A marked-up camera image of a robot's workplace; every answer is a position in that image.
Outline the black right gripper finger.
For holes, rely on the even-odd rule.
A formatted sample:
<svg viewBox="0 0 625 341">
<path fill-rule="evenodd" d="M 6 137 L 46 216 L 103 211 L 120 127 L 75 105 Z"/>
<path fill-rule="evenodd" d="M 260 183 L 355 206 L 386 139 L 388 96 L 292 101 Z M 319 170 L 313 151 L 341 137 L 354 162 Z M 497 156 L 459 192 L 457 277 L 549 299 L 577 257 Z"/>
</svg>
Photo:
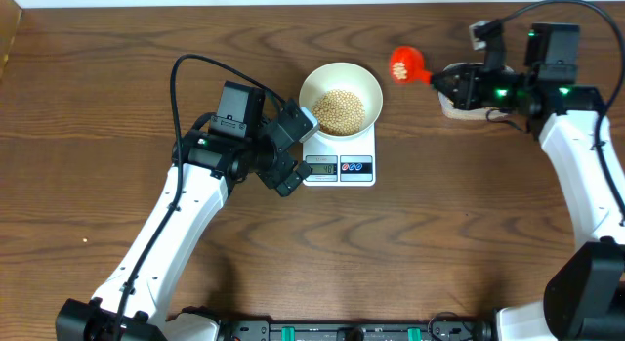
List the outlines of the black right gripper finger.
<svg viewBox="0 0 625 341">
<path fill-rule="evenodd" d="M 443 109 L 469 108 L 468 84 L 434 84 L 433 88 L 438 92 Z"/>
<path fill-rule="evenodd" d="M 471 71 L 470 66 L 452 66 L 433 74 L 431 84 L 434 87 L 460 87 L 469 83 Z"/>
</svg>

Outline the red plastic measuring scoop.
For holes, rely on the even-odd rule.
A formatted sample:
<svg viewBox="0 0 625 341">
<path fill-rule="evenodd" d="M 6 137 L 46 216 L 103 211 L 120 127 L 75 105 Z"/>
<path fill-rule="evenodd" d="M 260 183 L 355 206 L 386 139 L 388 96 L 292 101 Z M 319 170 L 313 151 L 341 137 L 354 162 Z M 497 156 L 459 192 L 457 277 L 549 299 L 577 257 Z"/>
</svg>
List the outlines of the red plastic measuring scoop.
<svg viewBox="0 0 625 341">
<path fill-rule="evenodd" d="M 404 62 L 408 71 L 406 80 L 396 80 L 392 74 L 392 64 L 395 62 Z M 397 47 L 390 58 L 390 74 L 394 82 L 399 84 L 407 84 L 413 82 L 422 82 L 424 84 L 431 83 L 432 73 L 425 68 L 425 59 L 423 54 L 416 48 L 410 46 Z"/>
</svg>

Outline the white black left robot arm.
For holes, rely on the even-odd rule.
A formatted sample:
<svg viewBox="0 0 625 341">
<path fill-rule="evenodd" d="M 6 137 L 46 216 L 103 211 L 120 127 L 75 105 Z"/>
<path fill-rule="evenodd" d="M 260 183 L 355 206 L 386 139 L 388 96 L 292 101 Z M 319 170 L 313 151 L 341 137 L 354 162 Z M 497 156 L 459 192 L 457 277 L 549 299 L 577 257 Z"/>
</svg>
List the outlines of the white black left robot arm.
<svg viewBox="0 0 625 341">
<path fill-rule="evenodd" d="M 226 82 L 218 110 L 201 115 L 174 145 L 165 186 L 119 266 L 83 303 L 67 300 L 56 319 L 60 340 L 216 340 L 220 325 L 200 312 L 168 320 L 188 259 L 233 187 L 255 173 L 288 196 L 311 174 L 289 154 L 319 128 L 294 100 L 274 119 L 266 92 Z"/>
</svg>

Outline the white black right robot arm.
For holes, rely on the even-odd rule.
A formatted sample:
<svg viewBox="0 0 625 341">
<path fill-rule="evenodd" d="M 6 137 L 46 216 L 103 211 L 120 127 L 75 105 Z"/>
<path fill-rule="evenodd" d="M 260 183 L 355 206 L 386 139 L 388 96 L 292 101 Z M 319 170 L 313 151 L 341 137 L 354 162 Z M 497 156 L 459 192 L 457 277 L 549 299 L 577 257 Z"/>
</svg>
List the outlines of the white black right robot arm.
<svg viewBox="0 0 625 341">
<path fill-rule="evenodd" d="M 577 78 L 579 28 L 535 23 L 525 73 L 505 64 L 500 21 L 469 28 L 481 64 L 457 63 L 431 77 L 453 108 L 526 117 L 557 173 L 573 225 L 576 251 L 548 282 L 542 299 L 499 310 L 483 323 L 483 340 L 621 340 L 624 337 L 624 211 L 613 193 L 624 173 L 609 139 L 597 88 Z"/>
</svg>

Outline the white digital kitchen scale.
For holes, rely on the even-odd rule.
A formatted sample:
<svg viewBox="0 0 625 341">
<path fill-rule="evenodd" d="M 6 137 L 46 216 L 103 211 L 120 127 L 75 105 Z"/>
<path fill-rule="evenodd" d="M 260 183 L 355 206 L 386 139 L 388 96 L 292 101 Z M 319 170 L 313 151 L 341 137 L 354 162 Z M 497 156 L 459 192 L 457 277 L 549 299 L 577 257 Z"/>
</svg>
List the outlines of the white digital kitchen scale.
<svg viewBox="0 0 625 341">
<path fill-rule="evenodd" d="M 303 144 L 309 187 L 371 187 L 376 183 L 375 127 L 348 137 L 317 132 Z"/>
</svg>

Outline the soybeans in scoop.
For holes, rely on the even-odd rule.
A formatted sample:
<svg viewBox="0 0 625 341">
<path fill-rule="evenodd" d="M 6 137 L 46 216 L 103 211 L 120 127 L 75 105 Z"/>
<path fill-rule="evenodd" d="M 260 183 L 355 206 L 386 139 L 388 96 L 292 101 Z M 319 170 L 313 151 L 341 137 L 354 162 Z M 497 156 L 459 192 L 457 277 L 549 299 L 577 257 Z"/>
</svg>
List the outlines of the soybeans in scoop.
<svg viewBox="0 0 625 341">
<path fill-rule="evenodd" d="M 392 74 L 396 80 L 406 80 L 408 71 L 404 62 L 395 62 L 392 64 Z"/>
</svg>

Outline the soybeans in bowl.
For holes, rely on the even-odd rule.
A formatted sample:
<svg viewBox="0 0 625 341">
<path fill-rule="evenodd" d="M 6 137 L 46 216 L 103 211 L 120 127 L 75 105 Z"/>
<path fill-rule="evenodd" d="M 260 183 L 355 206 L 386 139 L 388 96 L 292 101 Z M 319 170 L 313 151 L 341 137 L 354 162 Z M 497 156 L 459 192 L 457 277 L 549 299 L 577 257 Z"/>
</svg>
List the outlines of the soybeans in bowl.
<svg viewBox="0 0 625 341">
<path fill-rule="evenodd" d="M 364 104 L 353 92 L 330 90 L 312 107 L 320 130 L 333 136 L 349 136 L 360 131 L 365 118 Z"/>
</svg>

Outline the white round bowl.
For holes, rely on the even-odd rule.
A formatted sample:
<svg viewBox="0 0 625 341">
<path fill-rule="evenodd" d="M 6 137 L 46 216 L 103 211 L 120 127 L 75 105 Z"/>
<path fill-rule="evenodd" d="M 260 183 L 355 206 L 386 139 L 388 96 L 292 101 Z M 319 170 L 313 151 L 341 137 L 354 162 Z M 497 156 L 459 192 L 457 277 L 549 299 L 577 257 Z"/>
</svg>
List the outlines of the white round bowl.
<svg viewBox="0 0 625 341">
<path fill-rule="evenodd" d="M 364 104 L 364 122 L 360 131 L 353 135 L 375 124 L 384 103 L 382 88 L 371 72 L 357 64 L 331 63 L 314 70 L 302 85 L 299 104 L 312 112 L 313 105 L 325 93 L 335 89 L 355 93 Z"/>
</svg>

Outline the clear plastic container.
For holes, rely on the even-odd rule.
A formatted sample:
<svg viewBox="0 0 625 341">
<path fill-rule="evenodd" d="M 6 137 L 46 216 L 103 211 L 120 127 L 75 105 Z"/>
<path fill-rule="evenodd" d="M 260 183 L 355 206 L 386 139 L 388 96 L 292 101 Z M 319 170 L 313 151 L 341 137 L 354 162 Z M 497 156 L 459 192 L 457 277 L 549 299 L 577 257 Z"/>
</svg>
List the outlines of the clear plastic container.
<svg viewBox="0 0 625 341">
<path fill-rule="evenodd" d="M 504 120 L 507 115 L 495 108 L 479 108 L 474 110 L 461 110 L 454 107 L 453 102 L 443 93 L 438 93 L 442 113 L 450 118 L 463 121 L 485 121 L 486 113 L 490 111 L 489 118 L 495 121 Z"/>
</svg>

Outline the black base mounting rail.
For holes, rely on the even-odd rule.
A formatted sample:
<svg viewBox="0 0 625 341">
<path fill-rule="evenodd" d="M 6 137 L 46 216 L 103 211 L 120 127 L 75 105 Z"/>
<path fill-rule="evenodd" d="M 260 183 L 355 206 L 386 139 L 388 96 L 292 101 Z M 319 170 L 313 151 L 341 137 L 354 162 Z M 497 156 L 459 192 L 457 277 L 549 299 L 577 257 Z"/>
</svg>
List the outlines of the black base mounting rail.
<svg viewBox="0 0 625 341">
<path fill-rule="evenodd" d="M 218 341 L 496 341 L 493 326 L 441 315 L 399 323 L 278 322 L 231 320 L 221 324 Z"/>
</svg>

